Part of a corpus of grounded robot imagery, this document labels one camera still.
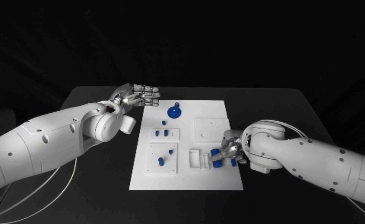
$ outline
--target black tabletop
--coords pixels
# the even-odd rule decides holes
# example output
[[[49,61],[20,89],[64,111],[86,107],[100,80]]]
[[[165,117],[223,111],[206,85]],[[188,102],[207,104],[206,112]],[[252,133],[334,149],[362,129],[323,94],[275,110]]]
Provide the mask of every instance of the black tabletop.
[[[62,108],[106,100],[115,88],[76,87]],[[262,119],[278,120],[310,138],[333,144],[298,90],[161,87],[160,93],[160,100],[223,100],[232,129],[245,129]],[[73,180],[62,196],[20,223],[365,222],[362,212],[343,196],[300,180],[284,168],[262,174],[240,165],[243,191],[129,191],[142,109],[132,108],[128,113],[137,119],[132,133],[118,132],[109,142],[77,158]],[[51,201],[67,183],[73,163],[59,169],[36,195],[0,216],[0,222],[25,217]],[[28,195],[51,172],[14,182],[0,210]]]

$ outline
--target white platform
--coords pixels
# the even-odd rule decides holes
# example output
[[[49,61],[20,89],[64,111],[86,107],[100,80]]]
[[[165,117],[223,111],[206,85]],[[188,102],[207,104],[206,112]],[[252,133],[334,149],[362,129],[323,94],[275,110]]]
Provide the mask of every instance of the white platform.
[[[167,116],[167,109],[175,102],[178,103],[181,114],[178,118],[171,119]],[[214,169],[209,162],[209,170],[203,169],[201,154],[207,153],[209,157],[210,149],[219,148],[220,142],[194,142],[194,118],[226,119],[223,101],[160,100],[158,107],[144,107],[129,190],[243,190],[239,169],[238,166],[232,167],[230,159],[223,160],[222,168]],[[219,128],[217,131],[222,137],[225,130],[230,129],[229,124],[214,126]],[[151,141],[152,128],[178,129],[178,140],[171,139],[168,141],[177,147],[177,153],[174,152],[177,154],[177,166],[175,172],[171,173],[148,174],[145,172],[145,168],[150,165],[150,144],[155,144]],[[190,149],[199,150],[200,169],[197,170],[188,168]]]

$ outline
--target white cable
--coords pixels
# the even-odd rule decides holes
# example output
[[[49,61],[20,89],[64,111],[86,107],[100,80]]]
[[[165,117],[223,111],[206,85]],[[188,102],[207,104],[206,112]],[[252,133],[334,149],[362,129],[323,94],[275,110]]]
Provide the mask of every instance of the white cable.
[[[50,178],[54,176],[56,172],[57,172],[59,168],[54,170],[51,176],[49,177],[47,181],[50,180]],[[18,204],[21,204],[28,198],[30,196],[40,190],[40,188],[46,185],[47,181],[37,187],[37,189],[11,206],[8,207],[4,211],[0,212],[0,215],[4,214],[8,210],[11,210]]]
[[[307,136],[305,136],[305,134],[295,128],[295,127],[292,127],[291,125],[288,125],[288,124],[285,124],[284,122],[281,122],[281,121],[275,121],[275,120],[259,120],[259,121],[266,121],[266,122],[274,122],[274,123],[276,123],[276,124],[279,124],[279,125],[284,125],[285,127],[288,127],[289,129],[292,129],[297,133],[298,133],[298,135],[302,137],[305,137],[307,138]],[[351,202],[351,204],[357,207],[357,209],[365,213],[365,211],[362,210],[362,208],[357,206],[357,204],[351,201],[351,199],[349,198],[349,197],[346,197],[347,198],[347,200]]]
[[[72,177],[73,177],[73,174],[74,174],[76,162],[77,162],[77,159],[74,159],[73,172],[72,172],[72,176],[70,176],[70,178],[69,178],[69,181],[67,181],[67,183],[66,183],[66,187],[67,187],[67,185],[69,185],[69,183],[70,183],[70,181],[72,181]],[[30,218],[31,216],[34,216],[38,212],[41,212],[41,211],[50,206],[50,204],[56,201],[56,199],[57,199],[59,196],[62,195],[63,191],[66,190],[66,187],[64,187],[64,189],[62,190],[62,192],[59,193],[57,197],[53,199],[53,201],[51,201],[36,213],[33,213],[31,215],[28,215],[25,218],[20,219],[20,220],[15,220],[15,221],[11,221],[11,222],[4,222],[4,223],[0,223],[0,224],[11,224],[11,223],[15,223],[15,222],[18,222],[18,221],[21,221],[21,220]]]

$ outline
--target robotic hand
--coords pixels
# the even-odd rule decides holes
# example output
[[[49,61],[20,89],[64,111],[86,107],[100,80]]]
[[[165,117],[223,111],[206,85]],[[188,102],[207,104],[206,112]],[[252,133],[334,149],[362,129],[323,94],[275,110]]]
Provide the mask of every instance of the robotic hand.
[[[158,106],[158,88],[125,84],[109,99],[27,120],[0,136],[0,188],[44,173],[108,142],[118,131],[129,134],[132,106]]]
[[[284,139],[287,126],[300,134],[298,138]],[[210,161],[233,158],[252,170],[268,174],[282,166],[288,172],[308,183],[365,203],[365,156],[310,139],[289,125],[261,120],[245,130],[226,130],[222,151]]]

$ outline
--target table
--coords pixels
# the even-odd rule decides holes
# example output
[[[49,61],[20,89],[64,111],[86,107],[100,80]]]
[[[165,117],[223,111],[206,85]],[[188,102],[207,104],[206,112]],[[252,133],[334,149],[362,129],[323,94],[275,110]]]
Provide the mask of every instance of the table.
[[[116,86],[76,87],[62,109],[106,100]],[[295,126],[310,138],[333,144],[301,92],[295,89],[161,87],[160,100],[223,100],[232,129],[261,119]],[[77,158],[73,180],[56,202],[20,223],[360,223],[362,212],[347,199],[295,178],[287,170],[262,174],[239,166],[243,191],[129,191],[142,108],[129,135],[92,147]],[[36,212],[57,196],[73,161],[27,201],[0,216],[0,222]],[[14,182],[1,209],[37,188],[51,171]]]

